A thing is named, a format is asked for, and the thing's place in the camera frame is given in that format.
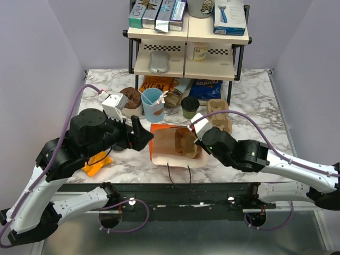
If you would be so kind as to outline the orange paper gift bag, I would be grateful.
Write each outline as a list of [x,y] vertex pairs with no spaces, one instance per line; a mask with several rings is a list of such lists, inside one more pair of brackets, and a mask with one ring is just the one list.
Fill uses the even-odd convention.
[[168,169],[186,168],[190,183],[192,170],[206,166],[209,155],[195,144],[196,135],[187,127],[152,123],[150,132],[154,135],[149,142],[149,155],[153,164]]

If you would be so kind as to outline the purple white toothpaste box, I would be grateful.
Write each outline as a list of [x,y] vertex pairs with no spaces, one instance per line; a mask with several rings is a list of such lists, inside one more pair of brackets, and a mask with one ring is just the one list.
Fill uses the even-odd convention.
[[172,14],[169,20],[169,29],[171,31],[182,31],[186,6],[187,6],[186,0],[175,1]]

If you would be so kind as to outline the brown and white pouch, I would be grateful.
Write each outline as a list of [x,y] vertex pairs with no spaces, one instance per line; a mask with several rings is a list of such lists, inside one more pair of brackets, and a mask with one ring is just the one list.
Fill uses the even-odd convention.
[[143,113],[143,105],[141,101],[141,94],[139,91],[132,87],[124,88],[120,91],[123,95],[127,97],[127,103],[123,108],[123,114],[126,117],[131,116],[141,116]]

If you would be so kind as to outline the olive brown small package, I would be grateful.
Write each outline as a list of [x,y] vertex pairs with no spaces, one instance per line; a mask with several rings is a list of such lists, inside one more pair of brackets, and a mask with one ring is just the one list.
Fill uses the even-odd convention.
[[182,99],[183,93],[177,89],[169,91],[165,97],[165,106],[170,108],[176,108]]

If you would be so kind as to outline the silver blue toothpaste box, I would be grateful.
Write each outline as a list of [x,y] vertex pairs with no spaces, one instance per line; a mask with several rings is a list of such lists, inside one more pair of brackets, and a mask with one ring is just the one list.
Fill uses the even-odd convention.
[[167,33],[169,31],[169,20],[174,7],[174,0],[163,0],[156,19],[155,30]]

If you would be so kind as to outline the black plastic cup lid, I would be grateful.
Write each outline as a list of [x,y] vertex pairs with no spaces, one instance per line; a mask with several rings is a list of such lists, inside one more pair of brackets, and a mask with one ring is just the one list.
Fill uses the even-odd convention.
[[200,102],[194,97],[187,96],[181,100],[181,106],[183,110],[193,112],[197,111],[200,106]]

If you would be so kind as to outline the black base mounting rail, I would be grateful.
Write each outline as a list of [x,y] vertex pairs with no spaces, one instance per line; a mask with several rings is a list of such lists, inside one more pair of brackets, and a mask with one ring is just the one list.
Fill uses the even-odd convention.
[[109,205],[135,198],[133,206],[122,206],[123,220],[194,221],[235,220],[242,221],[244,210],[259,213],[262,209],[274,209],[274,204],[259,200],[256,191],[259,183],[141,183],[114,184],[120,196]]

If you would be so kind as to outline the blue Doritos chip bag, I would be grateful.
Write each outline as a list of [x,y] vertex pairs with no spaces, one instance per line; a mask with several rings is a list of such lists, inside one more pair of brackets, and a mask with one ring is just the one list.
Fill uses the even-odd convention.
[[189,96],[206,101],[221,99],[222,84],[221,80],[194,79]]

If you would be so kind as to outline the single brown cup carrier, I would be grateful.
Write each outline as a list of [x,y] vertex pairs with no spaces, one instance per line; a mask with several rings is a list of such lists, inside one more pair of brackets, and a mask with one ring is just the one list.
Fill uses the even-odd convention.
[[187,128],[180,127],[175,131],[175,150],[183,156],[195,159],[202,153],[202,149],[195,144],[196,135]]

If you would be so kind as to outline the brown cardboard cup carrier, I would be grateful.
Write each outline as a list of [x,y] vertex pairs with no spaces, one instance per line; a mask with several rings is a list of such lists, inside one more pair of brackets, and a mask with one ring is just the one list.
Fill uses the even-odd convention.
[[[208,101],[207,114],[223,110],[229,110],[227,101],[223,99],[211,99]],[[228,117],[228,113],[219,113],[208,117],[208,119],[213,126],[232,134],[232,122]]]

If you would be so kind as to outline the cream two-tier shelf rack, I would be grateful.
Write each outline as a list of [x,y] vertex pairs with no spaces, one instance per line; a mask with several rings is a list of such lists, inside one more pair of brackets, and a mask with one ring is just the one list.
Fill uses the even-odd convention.
[[[169,53],[164,77],[228,81],[226,100],[230,102],[233,82],[241,78],[244,48],[252,43],[252,38],[247,32],[243,36],[216,35],[211,31],[212,24],[212,17],[198,19],[186,14],[182,31],[162,34],[150,29],[123,30],[123,36],[129,39],[128,70],[135,76],[134,87],[139,87],[139,76],[152,75],[150,54],[161,50]],[[186,56],[188,43],[194,42],[209,46],[208,56],[202,62],[190,61]]]

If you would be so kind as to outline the green paper coffee cup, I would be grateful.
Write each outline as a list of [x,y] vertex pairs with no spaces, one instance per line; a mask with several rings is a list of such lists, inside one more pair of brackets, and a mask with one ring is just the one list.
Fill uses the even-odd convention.
[[183,113],[183,117],[186,119],[192,119],[196,113],[197,113],[198,108],[182,108],[182,113]]

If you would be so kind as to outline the orange snack bag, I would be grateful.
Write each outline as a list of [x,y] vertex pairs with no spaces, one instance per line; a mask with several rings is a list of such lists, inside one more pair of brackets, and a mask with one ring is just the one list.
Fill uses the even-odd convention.
[[143,83],[139,90],[144,92],[146,89],[156,88],[162,92],[174,91],[175,87],[178,85],[179,81],[176,78],[147,75],[144,77]]

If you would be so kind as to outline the blue razor package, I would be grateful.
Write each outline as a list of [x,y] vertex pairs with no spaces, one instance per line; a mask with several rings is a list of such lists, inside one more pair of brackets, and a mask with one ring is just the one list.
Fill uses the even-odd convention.
[[213,32],[217,35],[243,36],[247,28],[241,0],[218,0],[214,5]]

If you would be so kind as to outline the orange snack packet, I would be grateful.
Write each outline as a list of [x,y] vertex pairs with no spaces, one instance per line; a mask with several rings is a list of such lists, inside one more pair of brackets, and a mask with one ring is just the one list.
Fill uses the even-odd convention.
[[102,151],[91,157],[82,170],[89,176],[94,177],[105,165],[109,165],[113,160],[109,156],[110,151]]

